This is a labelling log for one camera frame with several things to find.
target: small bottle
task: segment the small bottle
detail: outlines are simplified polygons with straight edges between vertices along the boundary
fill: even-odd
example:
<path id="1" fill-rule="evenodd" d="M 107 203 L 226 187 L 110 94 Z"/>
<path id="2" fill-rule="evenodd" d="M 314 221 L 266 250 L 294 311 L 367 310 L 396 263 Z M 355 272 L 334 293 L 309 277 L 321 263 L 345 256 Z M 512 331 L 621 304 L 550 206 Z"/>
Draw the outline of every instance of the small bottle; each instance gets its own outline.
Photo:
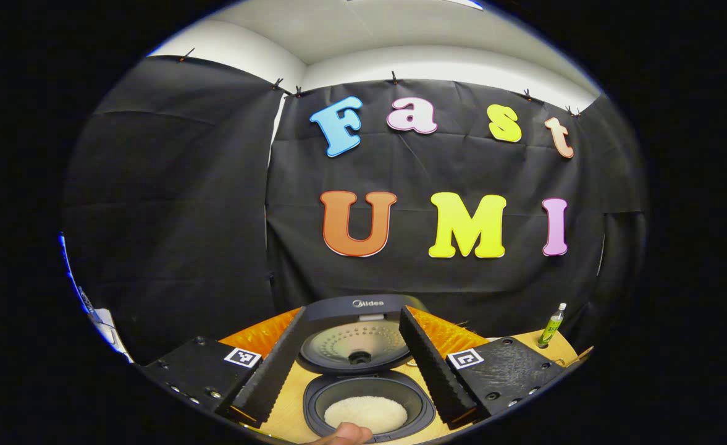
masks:
<path id="1" fill-rule="evenodd" d="M 558 330 L 558 327 L 561 326 L 564 309 L 566 309 L 566 303 L 563 302 L 558 305 L 558 311 L 553 313 L 553 316 L 550 317 L 550 321 L 547 322 L 547 327 L 544 328 L 544 332 L 542 332 L 542 335 L 539 336 L 539 341 L 537 342 L 541 349 L 547 347 L 547 344 L 550 343 L 550 339 L 553 337 L 553 334 Z"/>

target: pink letter i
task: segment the pink letter i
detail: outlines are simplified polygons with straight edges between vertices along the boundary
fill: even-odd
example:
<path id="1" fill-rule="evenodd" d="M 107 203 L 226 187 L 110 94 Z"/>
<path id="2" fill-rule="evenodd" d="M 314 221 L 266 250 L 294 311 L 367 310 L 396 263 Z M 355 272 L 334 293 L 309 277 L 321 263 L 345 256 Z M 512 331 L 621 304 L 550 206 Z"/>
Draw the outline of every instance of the pink letter i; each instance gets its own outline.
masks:
<path id="1" fill-rule="evenodd" d="M 566 201 L 559 198 L 549 198 L 542 201 L 547 211 L 547 244 L 542 248 L 544 256 L 563 255 L 567 251 L 563 241 L 563 211 Z"/>

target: black curtain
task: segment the black curtain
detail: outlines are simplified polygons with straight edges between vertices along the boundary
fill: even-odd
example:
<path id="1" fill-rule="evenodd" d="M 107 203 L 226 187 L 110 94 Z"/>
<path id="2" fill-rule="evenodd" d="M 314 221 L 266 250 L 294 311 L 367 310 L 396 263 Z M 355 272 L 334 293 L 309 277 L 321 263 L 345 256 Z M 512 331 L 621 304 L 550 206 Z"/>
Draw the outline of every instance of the black curtain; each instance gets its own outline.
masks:
<path id="1" fill-rule="evenodd" d="M 347 96 L 361 143 L 337 157 L 313 113 Z M 417 96 L 434 105 L 439 125 L 429 135 L 386 124 L 397 98 Z M 488 129 L 487 107 L 501 104 L 518 115 L 522 138 L 499 141 Z M 569 130 L 574 155 L 559 155 L 544 121 L 556 117 Z M 542 329 L 559 302 L 561 327 L 578 351 L 593 344 L 618 307 L 645 248 L 648 199 L 642 158 L 629 125 L 606 96 L 580 116 L 499 88 L 460 82 L 401 80 L 358 82 L 287 98 L 267 177 L 268 258 L 275 273 L 278 311 L 340 295 L 405 293 L 436 315 L 485 336 Z M 369 257 L 341 256 L 322 236 L 320 194 L 354 192 L 350 236 L 371 230 L 369 192 L 391 192 L 388 243 Z M 437 208 L 431 195 L 454 192 L 473 214 L 484 195 L 505 197 L 505 256 L 471 254 L 432 258 Z M 547 257 L 547 214 L 542 201 L 563 198 L 563 256 Z"/>
<path id="2" fill-rule="evenodd" d="M 138 63 L 87 122 L 67 171 L 75 279 L 138 363 L 275 315 L 264 191 L 283 92 L 178 60 Z"/>

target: rice cooker lid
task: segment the rice cooker lid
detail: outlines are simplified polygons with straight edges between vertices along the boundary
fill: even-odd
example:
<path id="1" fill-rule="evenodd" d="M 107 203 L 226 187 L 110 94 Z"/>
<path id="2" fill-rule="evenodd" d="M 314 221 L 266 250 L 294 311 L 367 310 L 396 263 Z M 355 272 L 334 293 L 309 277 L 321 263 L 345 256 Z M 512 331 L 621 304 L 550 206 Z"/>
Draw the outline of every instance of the rice cooker lid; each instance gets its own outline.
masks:
<path id="1" fill-rule="evenodd" d="M 408 295 L 340 297 L 307 306 L 305 316 L 321 329 L 303 342 L 299 363 L 319 374 L 338 375 L 371 374 L 406 363 L 411 354 L 399 332 L 405 304 L 426 310 Z"/>

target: wooden table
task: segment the wooden table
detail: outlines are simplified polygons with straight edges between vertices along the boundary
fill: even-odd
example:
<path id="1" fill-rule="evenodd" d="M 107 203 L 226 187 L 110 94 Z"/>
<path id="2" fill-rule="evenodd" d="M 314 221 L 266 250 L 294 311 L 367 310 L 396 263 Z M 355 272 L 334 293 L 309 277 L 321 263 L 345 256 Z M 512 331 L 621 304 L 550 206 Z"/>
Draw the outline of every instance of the wooden table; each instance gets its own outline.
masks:
<path id="1" fill-rule="evenodd" d="M 553 340 L 550 341 L 546 349 L 540 349 L 536 346 L 536 341 L 541 333 L 541 330 L 532 333 L 522 333 L 513 336 L 513 338 L 527 344 L 531 349 L 549 358 L 549 360 L 553 360 L 560 366 L 566 367 L 572 361 L 577 360 L 577 353 L 559 332 L 553 335 Z M 426 395 L 429 396 L 426 383 L 423 381 L 421 372 L 417 367 L 405 364 L 395 367 L 393 370 L 406 374 L 415 380 L 423 391 L 426 392 Z M 316 436 L 306 424 L 306 418 L 303 415 L 303 393 L 306 390 L 306 386 L 316 377 L 319 377 L 319 374 L 306 371 L 300 365 L 294 363 L 286 382 L 284 382 L 284 388 L 281 389 L 278 400 L 275 401 L 275 406 L 273 407 L 269 420 L 262 423 L 261 429 L 259 430 L 256 430 L 256 428 L 247 428 L 266 434 L 267 436 L 273 436 L 294 443 L 308 443 L 319 439 L 320 437 Z M 440 420 L 440 417 L 435 416 L 433 422 L 425 429 L 411 436 L 391 440 L 387 443 L 389 445 L 414 445 L 415 443 L 426 442 L 427 440 L 446 436 L 446 434 L 456 433 L 456 431 L 467 428 L 469 425 L 470 423 L 462 428 L 450 431 L 445 423 Z"/>

